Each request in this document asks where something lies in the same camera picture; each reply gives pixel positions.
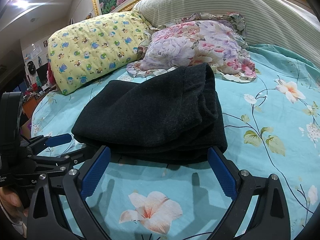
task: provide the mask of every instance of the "metal bolt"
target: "metal bolt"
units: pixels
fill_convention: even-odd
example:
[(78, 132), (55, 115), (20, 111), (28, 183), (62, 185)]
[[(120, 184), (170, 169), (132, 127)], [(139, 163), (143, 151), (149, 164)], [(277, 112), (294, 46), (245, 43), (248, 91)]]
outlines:
[(39, 176), (39, 179), (45, 179), (46, 177), (47, 177), (47, 174), (42, 173), (42, 174)]
[(279, 177), (277, 174), (271, 174), (271, 179), (277, 180)]
[(244, 177), (246, 177), (246, 176), (249, 175), (249, 171), (247, 171), (247, 170), (241, 170), (241, 175), (244, 176)]
[(77, 170), (77, 169), (71, 169), (71, 170), (69, 171), (69, 175), (74, 176), (74, 175), (76, 175), (76, 174), (77, 174), (77, 172), (78, 172), (78, 170)]

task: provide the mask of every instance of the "bright light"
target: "bright light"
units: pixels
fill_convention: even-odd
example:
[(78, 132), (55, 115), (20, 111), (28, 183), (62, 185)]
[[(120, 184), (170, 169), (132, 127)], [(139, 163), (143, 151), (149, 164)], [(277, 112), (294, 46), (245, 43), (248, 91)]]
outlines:
[(29, 6), (29, 3), (27, 1), (19, 0), (16, 3), (14, 3), (15, 6), (18, 6), (19, 8), (26, 9)]

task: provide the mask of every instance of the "striped fabric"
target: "striped fabric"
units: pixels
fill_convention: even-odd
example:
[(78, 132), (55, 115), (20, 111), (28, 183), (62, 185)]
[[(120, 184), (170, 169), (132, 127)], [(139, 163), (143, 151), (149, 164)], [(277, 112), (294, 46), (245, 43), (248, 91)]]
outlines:
[(249, 45), (275, 44), (300, 54), (320, 67), (318, 20), (284, 0), (141, 0), (134, 9), (153, 26), (168, 24), (175, 18), (196, 12), (240, 12), (247, 23), (246, 42)]

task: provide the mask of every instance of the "blue textured pad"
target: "blue textured pad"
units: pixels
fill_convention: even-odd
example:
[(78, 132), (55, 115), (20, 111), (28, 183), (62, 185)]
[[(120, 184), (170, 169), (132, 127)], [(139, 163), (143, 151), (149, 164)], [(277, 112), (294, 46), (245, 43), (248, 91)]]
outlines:
[(69, 143), (72, 140), (72, 136), (68, 133), (62, 134), (62, 135), (57, 135), (57, 136), (52, 136), (48, 138), (48, 140), (45, 142), (45, 145), (48, 147), (55, 147), (58, 145), (62, 145), (65, 143)]
[(110, 162), (110, 158), (110, 149), (109, 147), (105, 147), (82, 180), (80, 192), (82, 199), (90, 197), (93, 194)]
[(209, 148), (208, 150), (208, 162), (216, 175), (223, 192), (227, 197), (231, 197), (234, 201), (238, 195), (236, 180), (213, 148)]

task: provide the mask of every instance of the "bed sheet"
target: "bed sheet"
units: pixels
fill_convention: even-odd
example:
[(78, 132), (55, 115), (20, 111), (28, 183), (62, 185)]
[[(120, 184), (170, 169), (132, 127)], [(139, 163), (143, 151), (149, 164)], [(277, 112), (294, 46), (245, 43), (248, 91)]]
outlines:
[[(320, 71), (281, 47), (258, 44), (247, 49), (256, 64), (255, 81), (235, 83), (216, 76), (228, 141), (225, 156), (254, 176), (279, 176), (293, 239), (319, 203)], [(68, 96), (50, 92), (35, 110), (32, 136), (71, 133), (83, 107), (112, 79), (146, 80), (132, 78), (123, 67)], [(58, 156), (80, 147), (73, 139), (41, 154)], [(252, 199), (237, 235), (245, 231), (256, 200)], [(61, 196), (61, 201), (73, 232), (81, 235), (66, 198)], [(86, 201), (114, 240), (203, 240), (231, 203), (207, 162), (166, 165), (118, 155), (112, 156)], [(141, 212), (141, 206), (152, 212)]]

